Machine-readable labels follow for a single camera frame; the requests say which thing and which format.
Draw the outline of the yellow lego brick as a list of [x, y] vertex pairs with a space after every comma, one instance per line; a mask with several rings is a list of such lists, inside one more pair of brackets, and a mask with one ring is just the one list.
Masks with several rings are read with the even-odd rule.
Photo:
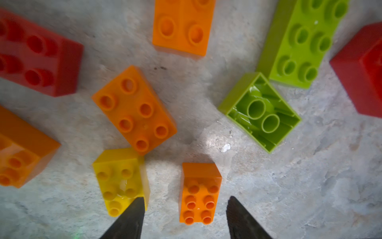
[[93, 168], [111, 217], [121, 215], [139, 197], [148, 209], [150, 187], [145, 161], [133, 148], [105, 150]]

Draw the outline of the small orange lego brick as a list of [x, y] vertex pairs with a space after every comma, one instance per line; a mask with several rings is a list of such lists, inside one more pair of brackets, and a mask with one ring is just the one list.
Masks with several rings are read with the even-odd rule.
[[214, 220], [222, 176], [215, 163], [182, 164], [180, 223], [209, 225]]

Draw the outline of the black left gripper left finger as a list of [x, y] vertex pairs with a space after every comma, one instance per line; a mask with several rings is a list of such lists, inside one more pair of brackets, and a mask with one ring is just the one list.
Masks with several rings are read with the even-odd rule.
[[144, 198], [136, 198], [100, 239], [140, 239], [145, 215]]

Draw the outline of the red lego brick long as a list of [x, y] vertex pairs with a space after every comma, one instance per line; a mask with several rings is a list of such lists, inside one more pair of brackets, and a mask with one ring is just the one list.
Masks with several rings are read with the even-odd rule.
[[363, 27], [330, 60], [357, 112], [382, 117], [382, 23]]

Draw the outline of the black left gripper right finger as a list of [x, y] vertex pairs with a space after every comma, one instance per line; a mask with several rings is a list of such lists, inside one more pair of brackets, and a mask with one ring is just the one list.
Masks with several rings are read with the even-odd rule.
[[226, 216], [231, 239], [272, 239], [234, 196], [228, 200]]

